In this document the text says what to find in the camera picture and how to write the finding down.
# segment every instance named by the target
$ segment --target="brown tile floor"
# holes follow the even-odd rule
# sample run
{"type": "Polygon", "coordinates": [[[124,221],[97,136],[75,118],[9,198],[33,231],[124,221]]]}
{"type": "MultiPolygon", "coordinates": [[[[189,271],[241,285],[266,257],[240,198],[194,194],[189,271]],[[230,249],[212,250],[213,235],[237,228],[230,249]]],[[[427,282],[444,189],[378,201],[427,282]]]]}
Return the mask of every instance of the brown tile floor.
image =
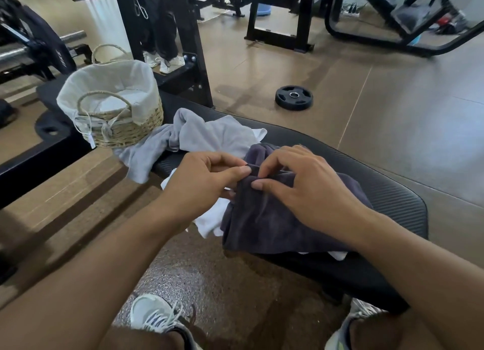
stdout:
{"type": "MultiPolygon", "coordinates": [[[[84,29],[91,46],[127,47],[113,0],[21,1],[60,35],[84,29]]],[[[207,17],[217,13],[207,10],[207,17]]],[[[294,33],[296,20],[274,8],[257,25],[294,33]]],[[[247,17],[229,16],[199,25],[216,107],[307,133],[405,184],[427,203],[431,240],[484,267],[484,37],[421,59],[335,41],[314,19],[315,50],[299,54],[244,41],[246,26],[247,17]],[[275,106],[275,90],[287,84],[309,88],[313,107],[291,113],[275,106]]],[[[38,142],[32,126],[41,111],[39,104],[21,108],[21,118],[0,130],[2,161],[38,142]]],[[[20,275],[0,287],[1,303],[159,194],[120,181],[123,173],[96,150],[1,212],[11,224],[0,243],[21,261],[20,275]],[[33,244],[32,235],[44,242],[33,244]]],[[[320,298],[309,280],[249,255],[225,256],[219,247],[193,229],[176,237],[136,293],[182,301],[205,348],[324,347],[342,308],[320,298]]],[[[127,324],[129,304],[116,323],[127,324]]]]}

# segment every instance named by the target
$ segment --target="tag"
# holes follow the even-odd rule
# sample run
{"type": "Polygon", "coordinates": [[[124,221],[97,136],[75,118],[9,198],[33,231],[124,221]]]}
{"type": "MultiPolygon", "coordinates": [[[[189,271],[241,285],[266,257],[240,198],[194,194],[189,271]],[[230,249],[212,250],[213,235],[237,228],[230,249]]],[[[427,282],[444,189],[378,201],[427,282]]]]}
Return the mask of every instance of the tag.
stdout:
{"type": "Polygon", "coordinates": [[[92,149],[95,149],[96,148],[96,144],[94,143],[93,133],[92,132],[88,133],[88,142],[91,145],[91,148],[92,149]]]}

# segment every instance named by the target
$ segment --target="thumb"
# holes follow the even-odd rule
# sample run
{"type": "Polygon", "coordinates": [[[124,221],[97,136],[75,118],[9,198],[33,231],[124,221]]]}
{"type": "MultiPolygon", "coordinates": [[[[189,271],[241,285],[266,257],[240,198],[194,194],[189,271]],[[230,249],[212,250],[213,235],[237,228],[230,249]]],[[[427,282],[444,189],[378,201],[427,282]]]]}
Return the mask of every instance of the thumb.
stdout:
{"type": "Polygon", "coordinates": [[[248,165],[243,167],[232,167],[221,172],[214,173],[217,182],[221,188],[228,187],[231,184],[239,182],[242,178],[247,177],[251,172],[248,165]]]}
{"type": "Polygon", "coordinates": [[[273,194],[282,203],[287,201],[287,198],[292,193],[292,188],[275,181],[274,179],[257,179],[251,183],[251,187],[259,191],[269,192],[273,194]]]}

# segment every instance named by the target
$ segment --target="white shoe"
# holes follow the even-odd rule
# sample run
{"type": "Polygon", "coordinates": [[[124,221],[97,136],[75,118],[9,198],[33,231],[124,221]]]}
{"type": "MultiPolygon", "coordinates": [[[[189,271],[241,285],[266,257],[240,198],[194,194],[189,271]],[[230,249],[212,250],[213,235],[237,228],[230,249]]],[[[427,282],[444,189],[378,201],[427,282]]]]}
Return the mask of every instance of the white shoe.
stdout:
{"type": "Polygon", "coordinates": [[[149,52],[143,51],[143,57],[145,58],[145,62],[151,68],[158,66],[160,64],[161,60],[162,60],[158,53],[151,54],[149,52]]]}
{"type": "Polygon", "coordinates": [[[169,74],[170,72],[176,70],[177,68],[185,66],[185,60],[182,56],[176,56],[174,59],[167,61],[162,59],[160,63],[160,72],[164,74],[169,74]]]}
{"type": "Polygon", "coordinates": [[[201,348],[193,340],[192,334],[179,320],[183,306],[176,301],[173,307],[168,302],[153,294],[143,294],[135,299],[131,305],[130,321],[131,328],[164,334],[177,330],[182,332],[185,341],[190,344],[190,349],[201,348]]]}
{"type": "Polygon", "coordinates": [[[384,311],[369,303],[353,298],[348,316],[343,321],[340,329],[330,337],[328,342],[326,342],[324,350],[349,350],[351,348],[350,344],[348,344],[349,336],[347,336],[349,325],[354,320],[374,316],[381,312],[384,311]]]}

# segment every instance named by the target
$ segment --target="gray towel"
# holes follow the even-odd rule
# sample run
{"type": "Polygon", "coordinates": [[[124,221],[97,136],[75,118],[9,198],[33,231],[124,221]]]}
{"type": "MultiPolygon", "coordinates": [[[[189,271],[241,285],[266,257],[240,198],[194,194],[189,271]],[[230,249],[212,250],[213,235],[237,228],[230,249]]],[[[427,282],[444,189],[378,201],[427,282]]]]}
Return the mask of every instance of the gray towel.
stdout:
{"type": "MultiPolygon", "coordinates": [[[[257,144],[252,145],[247,153],[245,161],[251,166],[252,173],[237,184],[235,200],[224,213],[221,225],[224,249],[256,254],[351,251],[336,239],[303,225],[273,195],[251,188],[251,182],[257,179],[259,165],[276,148],[270,144],[257,144]]],[[[338,175],[363,204],[372,208],[360,183],[345,174],[338,175]]],[[[290,171],[271,176],[290,187],[294,184],[294,177],[290,171]]]]}
{"type": "Polygon", "coordinates": [[[225,151],[243,158],[251,145],[259,141],[252,129],[242,126],[233,116],[205,122],[191,110],[180,108],[173,124],[156,127],[136,145],[113,149],[113,153],[129,168],[128,178],[146,183],[153,164],[165,150],[225,151]]]}

